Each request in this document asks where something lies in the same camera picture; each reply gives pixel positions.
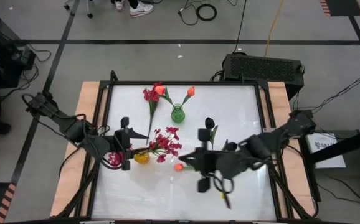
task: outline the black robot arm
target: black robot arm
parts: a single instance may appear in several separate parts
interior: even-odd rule
[[[208,129],[199,129],[198,139],[202,142],[202,146],[197,147],[190,154],[180,156],[179,159],[193,166],[195,171],[201,173],[202,178],[197,183],[198,192],[204,193],[208,191],[211,186],[211,178],[213,178],[214,186],[223,193],[228,208],[230,208],[230,202],[227,194],[231,193],[234,189],[234,181],[232,179],[247,169],[257,170],[264,165],[268,165],[269,174],[290,199],[299,216],[310,218],[294,196],[292,196],[291,192],[285,187],[285,184],[281,182],[281,178],[272,164],[272,154],[286,147],[289,143],[289,138],[312,134],[315,126],[316,124],[304,113],[294,111],[290,113],[290,119],[287,123],[274,131],[252,135],[238,144],[226,141],[221,151],[207,150],[210,132]],[[217,170],[222,176],[221,180],[215,175]],[[224,190],[223,181],[225,179],[231,181],[232,187],[230,191]]]
[[[101,136],[98,133],[98,129],[86,120],[85,114],[68,116],[59,110],[57,103],[53,100],[50,93],[38,93],[36,96],[24,94],[22,100],[27,105],[26,111],[30,112],[31,115],[36,116],[38,114],[50,118],[58,125],[60,132],[69,142],[76,147],[84,148],[89,155],[109,169],[118,168],[112,167],[109,165],[109,162],[104,159],[104,155],[108,152],[123,152],[124,160],[119,168],[129,170],[129,159],[134,158],[134,155],[139,152],[148,150],[148,148],[128,150],[130,148],[131,138],[148,138],[147,136],[136,133],[133,131],[133,128],[128,128],[128,117],[121,119],[121,129],[116,130],[114,135]]]

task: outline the orange tulip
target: orange tulip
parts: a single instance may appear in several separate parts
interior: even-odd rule
[[[157,86],[157,87],[155,87],[155,92],[156,92],[157,94],[159,94],[159,95],[165,94],[165,90],[166,90],[166,88],[163,87],[163,86]]]
[[[187,96],[194,96],[195,95],[195,87],[190,87],[187,91]]]
[[[174,170],[175,171],[182,171],[183,169],[183,165],[182,164],[175,164],[174,165]]]

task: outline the yellow cable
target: yellow cable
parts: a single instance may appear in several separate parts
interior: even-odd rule
[[[283,5],[283,4],[284,4],[284,0],[281,0],[280,6],[278,7],[277,13],[275,14],[275,17],[274,17],[274,21],[273,21],[273,24],[272,24],[272,28],[270,29],[270,32],[268,33],[266,50],[265,50],[265,57],[266,57],[267,52],[268,52],[268,45],[270,44],[270,38],[271,38],[271,36],[272,36],[272,32],[273,32],[274,27],[275,27],[275,24],[276,24],[276,22],[277,22],[277,17],[278,17],[278,15],[280,14],[280,11],[281,11],[281,8],[282,8],[282,5]]]

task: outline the white table surface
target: white table surface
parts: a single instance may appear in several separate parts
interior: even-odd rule
[[[151,86],[118,85],[113,88],[108,124],[120,129],[120,119],[130,118],[129,127],[147,135],[149,104],[142,91]],[[181,103],[189,86],[168,86],[173,103]],[[161,99],[155,112],[154,129],[178,127],[183,148],[179,155],[193,152],[201,143],[197,129],[204,128],[211,117],[219,128],[214,149],[221,150],[226,139],[239,142],[261,132],[254,86],[196,86],[196,94],[184,105],[186,119],[171,121],[171,105]],[[145,146],[145,140],[132,139],[133,148]],[[131,161],[131,170],[112,171],[103,166],[97,181],[92,218],[111,219],[180,219],[180,220],[275,220],[270,180],[266,167],[248,170],[235,179],[235,190],[229,195],[232,209],[226,208],[213,183],[211,189],[197,192],[201,175],[194,171],[175,172],[176,158],[166,157],[158,164],[150,154],[146,165]]]

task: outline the white sneaker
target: white sneaker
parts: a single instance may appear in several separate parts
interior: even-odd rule
[[[118,12],[123,11],[123,9],[125,4],[125,0],[121,0],[121,1],[115,1],[115,5],[116,5],[116,10],[118,10]]]
[[[132,7],[130,7],[130,15],[132,17],[147,15],[150,12],[152,12],[153,9],[154,9],[154,6],[149,5],[149,4],[144,4],[139,1],[136,9],[133,9]]]

